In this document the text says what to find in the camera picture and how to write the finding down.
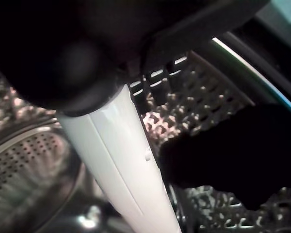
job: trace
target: black object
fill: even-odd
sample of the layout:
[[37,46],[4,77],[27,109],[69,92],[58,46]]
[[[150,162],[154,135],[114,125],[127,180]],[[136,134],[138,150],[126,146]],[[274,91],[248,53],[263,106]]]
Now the black object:
[[170,139],[160,155],[167,181],[233,192],[256,210],[291,187],[291,113],[280,105],[247,107],[207,132]]
[[127,77],[127,70],[155,70],[241,25],[267,2],[0,1],[0,70],[30,102],[83,115],[127,81],[120,68]]

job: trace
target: dark fabric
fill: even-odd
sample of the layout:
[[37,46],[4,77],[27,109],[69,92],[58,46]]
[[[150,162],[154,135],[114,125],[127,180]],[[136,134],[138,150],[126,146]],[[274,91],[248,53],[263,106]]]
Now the dark fabric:
[[171,183],[211,185],[256,210],[291,187],[291,113],[280,105],[247,107],[207,132],[166,142],[160,164]]

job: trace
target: reflective metal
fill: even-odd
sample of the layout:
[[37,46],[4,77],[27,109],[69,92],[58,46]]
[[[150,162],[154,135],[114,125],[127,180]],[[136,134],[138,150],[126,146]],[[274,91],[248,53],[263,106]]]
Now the reflective metal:
[[[173,63],[173,70],[168,73],[168,76],[181,77],[181,80],[184,80],[183,87],[179,91],[169,93],[167,103],[162,106],[156,106],[149,93],[147,101],[151,111],[142,116],[149,136],[157,146],[169,138],[178,136],[181,132],[196,134],[215,127],[243,107],[254,104],[227,77],[198,55],[191,53],[186,59],[178,58]],[[0,164],[2,164],[0,172],[6,172],[0,174],[0,204],[4,203],[0,205],[0,222],[10,227],[0,228],[0,232],[13,232],[11,229],[14,232],[26,230],[26,232],[39,233],[132,232],[106,201],[85,166],[81,166],[80,173],[75,171],[79,164],[71,162],[70,157],[63,153],[63,151],[73,153],[73,150],[68,147],[58,126],[51,124],[44,128],[45,119],[52,118],[54,111],[29,105],[17,95],[15,90],[7,87],[0,80]],[[32,120],[39,124],[31,127]],[[20,133],[9,131],[14,125],[18,125],[16,132]],[[45,132],[55,134],[59,142],[62,142],[62,148],[67,146],[66,150],[62,150],[62,156],[56,156],[56,153],[52,152],[52,156],[41,158],[43,151],[38,152],[40,146],[33,137],[38,135],[41,141],[42,134]],[[17,151],[14,153],[13,148],[15,151],[20,151],[22,155],[18,155]],[[30,155],[26,163],[26,160],[21,157],[27,156],[30,151],[36,155],[34,159],[30,158]],[[9,167],[8,163],[14,163],[11,169],[5,169],[5,166]],[[25,173],[34,175],[24,175],[20,169],[15,172],[13,169],[17,167],[16,164],[17,166],[23,164]],[[63,173],[69,170],[70,172],[61,176],[63,173],[60,174],[59,170]],[[9,174],[12,175],[13,181],[5,179]],[[45,182],[37,182],[41,178],[45,179]],[[32,187],[39,187],[34,189],[40,191],[31,198]],[[283,188],[256,212],[246,210],[233,194],[218,192],[210,186],[187,190],[168,186],[167,190],[176,216],[185,230],[183,232],[291,233],[291,189]],[[23,197],[27,205],[23,208],[15,208],[16,199],[11,197]],[[39,227],[35,222],[36,216],[45,217]]]
[[257,71],[252,65],[250,65],[246,60],[244,60],[239,54],[233,51],[229,46],[224,44],[218,38],[212,39],[215,43],[217,43],[220,47],[225,49],[230,55],[235,57],[239,62],[241,62],[244,66],[246,66],[251,72],[253,72],[258,79],[260,79],[269,90],[271,90],[278,98],[280,98],[285,105],[291,110],[291,101],[288,100],[287,97],[284,96],[270,81],[268,81],[259,71]]
[[0,145],[0,233],[36,230],[74,188],[81,162],[53,121]]

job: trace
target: perforated metal surface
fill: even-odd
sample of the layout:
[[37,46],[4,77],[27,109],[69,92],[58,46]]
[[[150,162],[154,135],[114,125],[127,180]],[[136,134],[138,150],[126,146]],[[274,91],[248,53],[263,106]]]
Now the perforated metal surface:
[[188,66],[181,70],[185,83],[176,93],[169,93],[168,102],[156,106],[151,94],[147,100],[151,111],[143,115],[146,130],[156,144],[161,144],[181,132],[199,133],[214,127],[252,102],[211,70],[204,61],[190,54]]
[[291,189],[282,188],[258,211],[248,211],[231,193],[210,186],[187,190],[200,215],[199,231],[236,230],[263,233],[291,233]]
[[76,158],[58,123],[1,144],[0,232],[21,230],[22,224],[29,229],[51,217],[73,188],[80,166]]
[[[185,76],[183,88],[168,94],[167,104],[158,107],[148,95],[151,112],[143,115],[143,121],[156,145],[181,132],[196,134],[208,130],[246,105],[253,104],[198,56],[191,54],[185,62],[190,64],[180,71]],[[291,189],[283,188],[259,211],[246,210],[232,193],[219,192],[211,186],[185,192],[194,209],[196,231],[291,233]]]
[[20,98],[0,73],[0,131],[24,121],[52,116],[54,113],[53,110],[32,106]]

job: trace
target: white tube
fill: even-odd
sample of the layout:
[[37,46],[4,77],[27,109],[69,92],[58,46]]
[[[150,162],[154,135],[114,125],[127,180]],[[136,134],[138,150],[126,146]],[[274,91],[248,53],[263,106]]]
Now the white tube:
[[90,114],[58,118],[100,188],[136,233],[181,232],[126,85]]

